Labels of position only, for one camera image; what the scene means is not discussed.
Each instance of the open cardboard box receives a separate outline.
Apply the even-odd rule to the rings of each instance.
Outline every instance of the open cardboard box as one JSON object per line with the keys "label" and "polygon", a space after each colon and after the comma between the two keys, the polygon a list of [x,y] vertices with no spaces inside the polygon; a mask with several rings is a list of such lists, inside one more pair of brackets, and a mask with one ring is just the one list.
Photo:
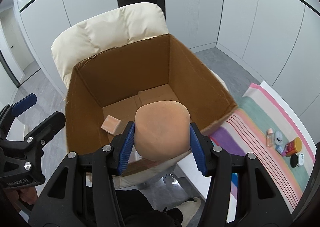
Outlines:
{"label": "open cardboard box", "polygon": [[[134,121],[142,105],[181,102],[202,134],[214,132],[236,109],[236,103],[212,72],[170,34],[103,51],[74,66],[66,104],[69,151],[79,155],[110,144],[100,127],[107,115]],[[123,175],[158,165],[142,159]]]}

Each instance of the striped cloth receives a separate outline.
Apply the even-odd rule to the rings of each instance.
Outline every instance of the striped cloth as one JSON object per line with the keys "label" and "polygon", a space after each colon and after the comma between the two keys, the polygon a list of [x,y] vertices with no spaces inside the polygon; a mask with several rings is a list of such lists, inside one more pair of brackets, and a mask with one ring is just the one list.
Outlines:
{"label": "striped cloth", "polygon": [[[282,132],[283,148],[295,137],[300,137],[305,155],[303,166],[292,168],[290,157],[282,157],[274,148],[266,147],[268,128]],[[308,183],[315,156],[295,123],[266,90],[251,84],[239,108],[210,138],[215,145],[231,154],[256,154],[280,190],[290,212],[294,210]],[[236,198],[236,174],[232,176],[231,194]]]}

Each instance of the yellow lid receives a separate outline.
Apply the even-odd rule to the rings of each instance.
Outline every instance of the yellow lid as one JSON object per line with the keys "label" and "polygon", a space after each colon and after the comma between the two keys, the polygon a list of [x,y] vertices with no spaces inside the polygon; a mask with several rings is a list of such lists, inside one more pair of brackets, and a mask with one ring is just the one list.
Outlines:
{"label": "yellow lid", "polygon": [[294,139],[294,149],[296,150],[297,153],[302,150],[302,141],[299,137],[296,137]]}

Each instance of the black pants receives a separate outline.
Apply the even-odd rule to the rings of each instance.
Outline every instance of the black pants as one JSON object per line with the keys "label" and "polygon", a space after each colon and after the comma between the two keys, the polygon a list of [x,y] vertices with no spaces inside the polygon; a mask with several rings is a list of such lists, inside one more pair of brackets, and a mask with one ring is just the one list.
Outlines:
{"label": "black pants", "polygon": [[[87,187],[88,212],[94,215],[92,188]],[[126,227],[181,227],[183,216],[178,208],[166,212],[154,210],[147,198],[136,189],[116,190],[116,196]]]}

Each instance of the small pink box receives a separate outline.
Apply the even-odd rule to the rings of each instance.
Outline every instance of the small pink box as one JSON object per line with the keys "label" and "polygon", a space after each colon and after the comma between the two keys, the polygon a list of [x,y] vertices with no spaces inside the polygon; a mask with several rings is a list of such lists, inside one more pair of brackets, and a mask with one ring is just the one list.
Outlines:
{"label": "small pink box", "polygon": [[108,115],[104,122],[101,125],[101,128],[105,130],[106,132],[110,133],[111,135],[114,135],[116,132],[121,120],[112,117],[111,115]]}

